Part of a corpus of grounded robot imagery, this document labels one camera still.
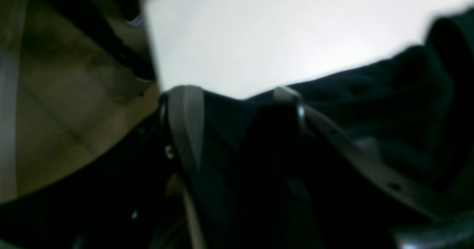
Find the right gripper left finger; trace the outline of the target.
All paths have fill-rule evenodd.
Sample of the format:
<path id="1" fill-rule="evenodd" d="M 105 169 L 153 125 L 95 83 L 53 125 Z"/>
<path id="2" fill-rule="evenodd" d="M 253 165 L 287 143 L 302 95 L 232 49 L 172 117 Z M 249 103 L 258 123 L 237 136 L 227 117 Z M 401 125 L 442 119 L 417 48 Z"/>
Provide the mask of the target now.
<path id="1" fill-rule="evenodd" d="M 182 85 L 96 160 L 1 205 L 1 241 L 23 249 L 145 249 L 174 172 L 199 168 L 204 92 Z"/>

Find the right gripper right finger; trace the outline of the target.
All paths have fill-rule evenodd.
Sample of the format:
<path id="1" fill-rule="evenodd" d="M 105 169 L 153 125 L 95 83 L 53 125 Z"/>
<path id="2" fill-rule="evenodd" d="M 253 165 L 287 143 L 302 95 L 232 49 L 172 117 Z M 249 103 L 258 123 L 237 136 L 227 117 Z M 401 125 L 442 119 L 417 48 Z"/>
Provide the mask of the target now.
<path id="1" fill-rule="evenodd" d="M 433 223 L 407 227 L 394 233 L 401 249 L 472 249 L 473 203 L 455 198 L 411 180 L 389 168 L 380 154 L 367 151 L 324 114 L 306 105 L 301 94 L 289 87 L 277 87 L 278 104 L 295 105 L 297 122 L 304 131 L 315 129 L 357 174 L 408 208 L 427 216 Z"/>

